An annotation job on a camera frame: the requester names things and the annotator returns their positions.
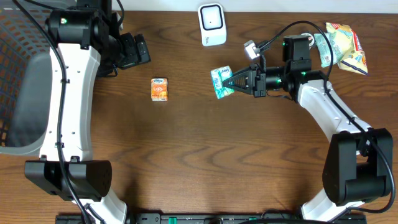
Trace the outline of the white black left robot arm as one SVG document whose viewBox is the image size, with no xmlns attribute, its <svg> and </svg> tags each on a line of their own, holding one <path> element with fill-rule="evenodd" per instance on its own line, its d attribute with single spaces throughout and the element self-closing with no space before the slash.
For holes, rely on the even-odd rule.
<svg viewBox="0 0 398 224">
<path fill-rule="evenodd" d="M 78 1 L 53 9 L 40 28 L 52 62 L 49 118 L 39 158 L 25 163 L 25 176 L 80 209 L 80 215 L 58 216 L 57 222 L 136 221 L 111 189 L 110 161 L 94 159 L 90 131 L 96 78 L 150 62 L 144 36 L 121 33 L 123 19 L 110 0 Z"/>
</svg>

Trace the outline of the teal tissue pack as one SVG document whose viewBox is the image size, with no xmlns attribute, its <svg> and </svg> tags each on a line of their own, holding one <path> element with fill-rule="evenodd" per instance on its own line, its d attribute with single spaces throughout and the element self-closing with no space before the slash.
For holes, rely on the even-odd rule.
<svg viewBox="0 0 398 224">
<path fill-rule="evenodd" d="M 217 99 L 222 99 L 234 93 L 231 88 L 226 88 L 223 86 L 223 81 L 231 78 L 233 75 L 231 68 L 229 66 L 216 68 L 211 71 L 211 78 L 213 82 L 213 88 Z"/>
</svg>

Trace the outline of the large orange wipes pack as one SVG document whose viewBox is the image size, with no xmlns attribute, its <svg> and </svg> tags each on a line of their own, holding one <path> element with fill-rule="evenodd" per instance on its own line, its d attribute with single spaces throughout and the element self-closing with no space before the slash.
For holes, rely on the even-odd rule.
<svg viewBox="0 0 398 224">
<path fill-rule="evenodd" d="M 340 69 L 368 75 L 366 55 L 355 31 L 346 24 L 326 23 Z"/>
</svg>

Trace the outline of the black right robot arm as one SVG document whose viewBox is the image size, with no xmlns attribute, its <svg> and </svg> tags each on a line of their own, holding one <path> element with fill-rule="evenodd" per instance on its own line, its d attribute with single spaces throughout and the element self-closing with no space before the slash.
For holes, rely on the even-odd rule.
<svg viewBox="0 0 398 224">
<path fill-rule="evenodd" d="M 333 222 L 379 197 L 393 196 L 392 136 L 360 120 L 340 99 L 326 75 L 312 69 L 308 36 L 283 39 L 282 67 L 251 64 L 224 80 L 226 88 L 255 97 L 283 89 L 305 108 L 330 143 L 323 168 L 323 189 L 301 207 L 304 220 Z"/>
</svg>

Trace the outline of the teal snack wrapper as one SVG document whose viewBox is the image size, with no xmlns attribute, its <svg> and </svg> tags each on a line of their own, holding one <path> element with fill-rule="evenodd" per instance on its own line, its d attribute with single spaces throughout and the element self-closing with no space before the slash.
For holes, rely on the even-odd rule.
<svg viewBox="0 0 398 224">
<path fill-rule="evenodd" d="M 336 64 L 343 58 L 344 51 L 342 45 L 338 43 L 336 34 L 325 33 L 325 36 L 329 40 L 333 50 L 333 64 Z M 321 34 L 314 34 L 314 38 L 320 54 L 322 68 L 329 67 L 331 62 L 331 51 L 324 36 Z"/>
</svg>

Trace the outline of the small orange snack packet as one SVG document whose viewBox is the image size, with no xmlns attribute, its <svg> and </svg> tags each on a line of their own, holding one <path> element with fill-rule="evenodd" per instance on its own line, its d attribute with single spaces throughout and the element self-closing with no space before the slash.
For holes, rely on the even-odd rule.
<svg viewBox="0 0 398 224">
<path fill-rule="evenodd" d="M 168 80 L 166 78 L 153 78 L 151 80 L 151 100 L 168 100 Z"/>
</svg>

